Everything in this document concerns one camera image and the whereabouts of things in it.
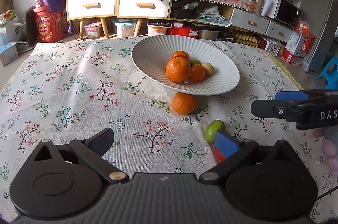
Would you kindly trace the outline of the gloved right hand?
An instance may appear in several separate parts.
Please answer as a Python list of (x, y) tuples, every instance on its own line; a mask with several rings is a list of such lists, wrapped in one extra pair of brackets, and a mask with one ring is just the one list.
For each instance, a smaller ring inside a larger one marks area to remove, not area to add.
[(307, 136), (322, 138), (321, 148), (331, 176), (337, 178), (337, 126), (306, 131)]

